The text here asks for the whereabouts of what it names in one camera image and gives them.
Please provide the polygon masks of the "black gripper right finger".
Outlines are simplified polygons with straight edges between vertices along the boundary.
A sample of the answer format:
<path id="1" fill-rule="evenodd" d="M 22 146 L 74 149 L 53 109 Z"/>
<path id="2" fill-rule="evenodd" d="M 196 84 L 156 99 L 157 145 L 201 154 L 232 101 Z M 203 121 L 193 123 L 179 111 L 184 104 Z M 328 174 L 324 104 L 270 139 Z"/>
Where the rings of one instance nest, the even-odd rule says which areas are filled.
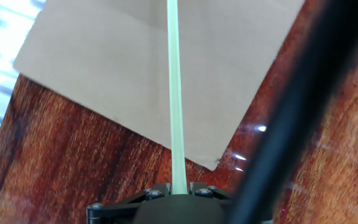
<path id="1" fill-rule="evenodd" d="M 213 199 L 224 211 L 227 211 L 231 207 L 234 199 L 232 193 L 213 185 L 207 185 L 204 182 L 190 182 L 190 195 Z"/>

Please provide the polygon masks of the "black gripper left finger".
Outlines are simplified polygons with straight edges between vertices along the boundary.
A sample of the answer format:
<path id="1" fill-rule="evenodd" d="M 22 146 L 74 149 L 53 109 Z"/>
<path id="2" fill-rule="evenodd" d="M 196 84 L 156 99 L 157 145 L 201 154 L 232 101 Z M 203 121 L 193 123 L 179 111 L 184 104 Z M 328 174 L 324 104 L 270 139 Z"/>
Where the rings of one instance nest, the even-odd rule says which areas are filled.
<path id="1" fill-rule="evenodd" d="M 155 184 L 151 189 L 144 189 L 114 205 L 103 205 L 101 203 L 88 205 L 86 209 L 86 223 L 132 223 L 136 211 L 142 203 L 160 197 L 167 197 L 171 194 L 171 184 Z"/>

